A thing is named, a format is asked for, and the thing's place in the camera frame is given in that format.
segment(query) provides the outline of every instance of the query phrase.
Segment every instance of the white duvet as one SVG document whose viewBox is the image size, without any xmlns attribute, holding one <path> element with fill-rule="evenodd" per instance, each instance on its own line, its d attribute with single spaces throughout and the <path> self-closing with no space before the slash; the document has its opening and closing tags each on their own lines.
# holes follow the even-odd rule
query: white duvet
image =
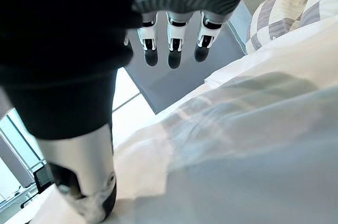
<svg viewBox="0 0 338 224">
<path fill-rule="evenodd" d="M 337 36 L 285 34 L 119 145 L 105 223 L 338 223 Z M 31 223 L 84 220 L 54 188 Z"/>
</svg>

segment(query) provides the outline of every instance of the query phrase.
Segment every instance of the white bed sheet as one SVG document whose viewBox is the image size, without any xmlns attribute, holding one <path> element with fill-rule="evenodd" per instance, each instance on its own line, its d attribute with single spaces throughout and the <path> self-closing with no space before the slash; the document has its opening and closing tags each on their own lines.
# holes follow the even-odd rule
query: white bed sheet
<svg viewBox="0 0 338 224">
<path fill-rule="evenodd" d="M 338 223 L 337 36 L 338 16 L 285 34 L 132 135 L 105 223 Z M 55 190 L 31 223 L 84 220 Z"/>
</svg>

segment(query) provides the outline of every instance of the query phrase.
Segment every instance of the checkered pillow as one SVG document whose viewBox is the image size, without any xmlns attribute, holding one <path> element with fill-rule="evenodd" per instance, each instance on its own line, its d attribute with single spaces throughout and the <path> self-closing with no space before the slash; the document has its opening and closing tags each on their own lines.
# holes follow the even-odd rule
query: checkered pillow
<svg viewBox="0 0 338 224">
<path fill-rule="evenodd" d="M 299 27 L 308 0 L 265 0 L 252 16 L 247 53 Z"/>
<path fill-rule="evenodd" d="M 300 26 L 338 15 L 338 0 L 308 0 Z"/>
</svg>

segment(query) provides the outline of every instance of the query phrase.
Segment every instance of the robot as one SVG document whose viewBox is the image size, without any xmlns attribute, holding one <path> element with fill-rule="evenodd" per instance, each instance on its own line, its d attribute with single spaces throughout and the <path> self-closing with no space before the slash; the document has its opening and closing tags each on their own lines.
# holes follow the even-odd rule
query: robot
<svg viewBox="0 0 338 224">
<path fill-rule="evenodd" d="M 177 68 L 192 13 L 202 11 L 195 50 L 201 62 L 239 2 L 0 0 L 0 85 L 59 191 L 89 223 L 104 221 L 116 199 L 111 107 L 117 69 L 133 55 L 126 30 L 139 29 L 154 66 L 156 12 L 166 11 L 168 63 Z"/>
</svg>

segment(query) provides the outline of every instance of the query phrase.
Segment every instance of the plaid pillowcase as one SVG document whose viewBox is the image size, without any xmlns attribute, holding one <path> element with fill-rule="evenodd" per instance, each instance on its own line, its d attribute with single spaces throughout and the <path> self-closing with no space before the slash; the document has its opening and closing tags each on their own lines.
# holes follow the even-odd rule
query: plaid pillowcase
<svg viewBox="0 0 338 224">
<path fill-rule="evenodd" d="M 299 27 L 308 0 L 265 0 L 252 16 L 247 53 Z"/>
<path fill-rule="evenodd" d="M 300 26 L 338 15 L 338 0 L 308 0 Z"/>
</svg>

